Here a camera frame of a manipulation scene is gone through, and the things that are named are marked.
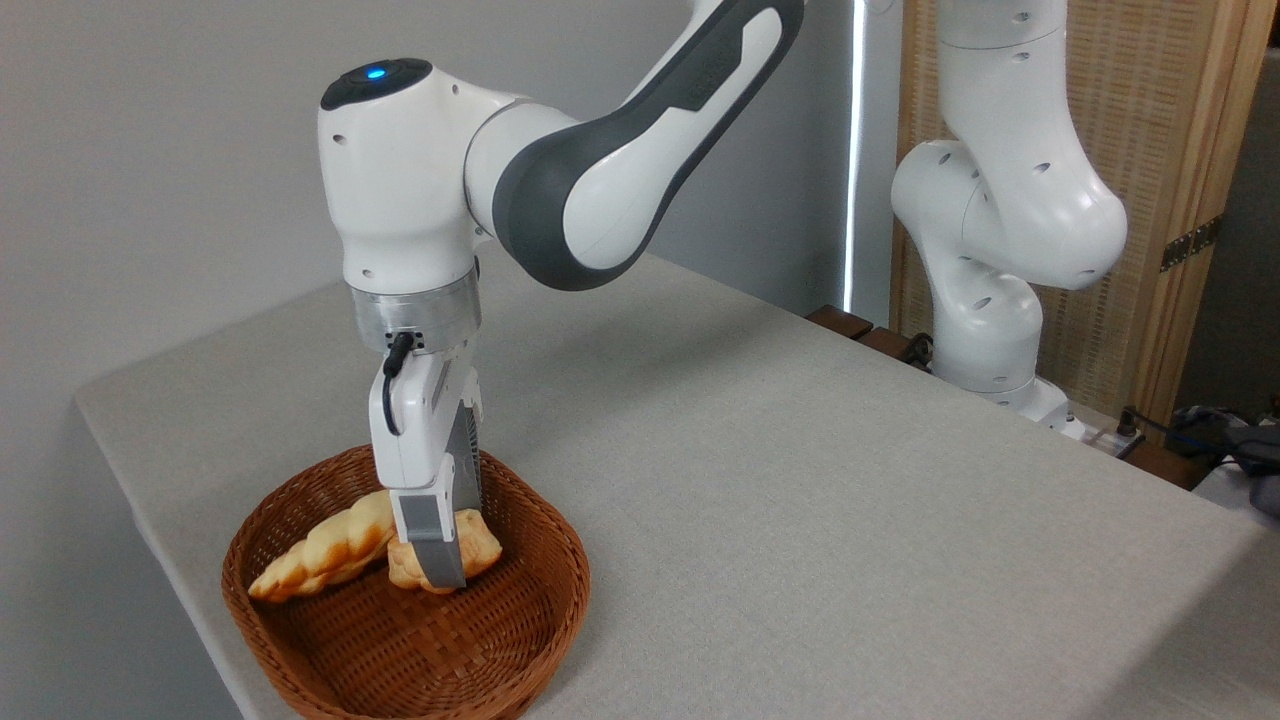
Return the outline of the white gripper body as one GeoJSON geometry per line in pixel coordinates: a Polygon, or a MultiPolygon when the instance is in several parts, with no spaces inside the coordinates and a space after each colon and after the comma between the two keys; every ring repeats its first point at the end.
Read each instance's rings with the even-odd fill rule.
{"type": "Polygon", "coordinates": [[[458,402],[483,419],[474,368],[474,342],[465,340],[440,352],[420,352],[411,340],[387,346],[369,395],[369,424],[378,479],[390,489],[440,487],[452,471],[445,451],[458,402]]]}

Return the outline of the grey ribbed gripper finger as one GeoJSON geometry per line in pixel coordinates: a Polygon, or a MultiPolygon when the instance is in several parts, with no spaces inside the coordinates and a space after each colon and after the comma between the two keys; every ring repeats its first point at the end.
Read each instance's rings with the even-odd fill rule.
{"type": "Polygon", "coordinates": [[[390,582],[403,589],[466,587],[452,491],[443,487],[393,489],[390,503],[403,546],[388,552],[390,582]]]}
{"type": "Polygon", "coordinates": [[[445,451],[453,457],[452,512],[483,507],[483,474],[479,468],[477,423],[474,410],[460,401],[445,451]]]}

